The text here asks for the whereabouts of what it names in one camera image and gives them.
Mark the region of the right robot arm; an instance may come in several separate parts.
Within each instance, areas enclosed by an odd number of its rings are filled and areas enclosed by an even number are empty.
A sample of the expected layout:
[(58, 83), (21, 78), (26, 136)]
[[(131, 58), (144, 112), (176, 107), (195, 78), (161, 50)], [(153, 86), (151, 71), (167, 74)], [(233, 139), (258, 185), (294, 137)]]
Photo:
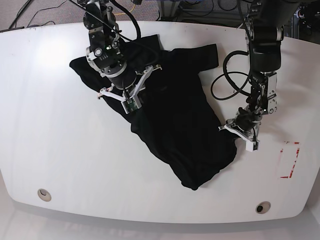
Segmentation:
[[(78, 0), (74, 5), (84, 11), (83, 24), (88, 30), (89, 47), (85, 56), (70, 62), (82, 82), (97, 92), (120, 102), (131, 112), (142, 106), (140, 93), (152, 72), (161, 68), (157, 42), (145, 43), (137, 20), (116, 1)], [(136, 39), (125, 37), (116, 22), (113, 7), (129, 16)]]

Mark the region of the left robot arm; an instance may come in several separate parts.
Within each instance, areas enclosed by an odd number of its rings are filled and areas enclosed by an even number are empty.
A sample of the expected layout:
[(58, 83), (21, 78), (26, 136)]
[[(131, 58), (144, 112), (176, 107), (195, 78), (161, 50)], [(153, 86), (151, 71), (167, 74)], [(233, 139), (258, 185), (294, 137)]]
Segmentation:
[[(241, 21), (246, 33), (247, 51), (237, 50), (229, 53), (222, 65), (223, 75), (235, 90), (235, 94), (247, 97), (247, 106), (240, 107), (234, 118), (219, 127), (245, 141), (246, 150), (259, 149), (259, 128), (264, 115), (277, 111), (277, 70), (281, 68), (281, 43), (285, 36), (284, 25), (294, 15), (300, 2), (296, 0), (254, 0), (247, 15), (241, 14)], [(248, 57), (249, 72), (246, 84), (250, 92), (238, 87), (231, 79), (227, 63), (231, 57)]]

